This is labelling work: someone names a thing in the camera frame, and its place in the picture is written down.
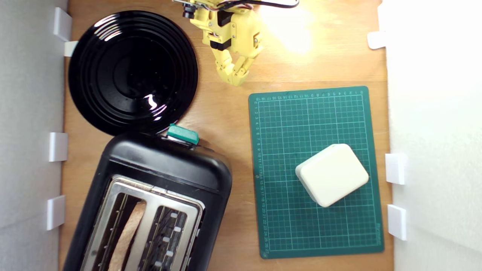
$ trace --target wooden table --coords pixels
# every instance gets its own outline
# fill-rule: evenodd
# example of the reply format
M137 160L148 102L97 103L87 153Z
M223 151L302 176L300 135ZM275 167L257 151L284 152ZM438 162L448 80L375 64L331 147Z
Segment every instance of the wooden table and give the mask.
M384 154L389 152L387 72L384 49L368 48L366 34L376 31L381 0L301 0L291 10L260 7L264 51L241 87L218 78L210 48L201 31L182 17L169 0L70 0L72 38L100 18L123 10L147 10L176 22L195 47L199 72L196 97L180 125L196 130L210 147L233 165L233 186L210 262L211 271L393 270L393 239L387 233ZM370 89L376 158L384 216L384 253L336 257L263 260L259 256L254 205L248 95L255 92L366 85ZM66 222L60 229L59 264L63 265L100 154L111 136L88 124L66 94L65 132L69 158L64 163L62 193Z

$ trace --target black plate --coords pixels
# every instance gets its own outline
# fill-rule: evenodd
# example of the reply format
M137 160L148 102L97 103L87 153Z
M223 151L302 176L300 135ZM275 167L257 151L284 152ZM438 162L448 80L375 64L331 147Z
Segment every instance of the black plate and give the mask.
M70 60L69 86L82 116L110 135L159 133L187 110L198 66L183 31L145 11L95 23Z

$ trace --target white bracket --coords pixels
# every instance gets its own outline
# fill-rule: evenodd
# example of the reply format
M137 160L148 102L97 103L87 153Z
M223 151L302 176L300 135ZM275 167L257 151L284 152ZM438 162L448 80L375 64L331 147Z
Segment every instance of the white bracket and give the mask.
M55 8L54 35L63 41L70 40L72 32L72 17L61 8Z
M388 232L400 240L407 240L407 212L405 209L388 204Z
M385 154L385 170L387 172L387 182L393 184L405 184L405 164L407 157L402 153Z
M65 223L65 195L47 201L47 230Z
M50 133L49 162L67 160L68 134Z
M388 12L387 3L382 2L378 8L378 31L370 32L366 35L368 41L368 47L372 50L376 50L387 45L387 24L388 24Z

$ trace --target wire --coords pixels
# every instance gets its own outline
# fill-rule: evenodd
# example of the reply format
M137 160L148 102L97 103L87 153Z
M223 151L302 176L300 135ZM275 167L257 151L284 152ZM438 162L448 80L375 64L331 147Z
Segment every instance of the wire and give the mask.
M253 5L263 5L263 6L270 6L270 7L276 7L276 8L291 9L297 6L299 3L300 3L299 0L296 0L296 3L293 5L286 5L286 4L279 4L279 3L272 3L272 2L258 1L258 0L236 0L236 1L225 1L225 2L219 3L218 6L219 5L222 5L222 6L218 7L218 9L220 11L226 10L240 4L253 4Z

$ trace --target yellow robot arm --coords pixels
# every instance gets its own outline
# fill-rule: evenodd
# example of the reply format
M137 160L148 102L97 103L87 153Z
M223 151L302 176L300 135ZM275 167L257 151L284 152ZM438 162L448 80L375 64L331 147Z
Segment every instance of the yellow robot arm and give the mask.
M263 46L259 17L249 5L218 11L219 0L179 1L183 16L202 30L202 43L209 45L216 59L217 73L229 84L239 86ZM233 63L231 53L238 53Z

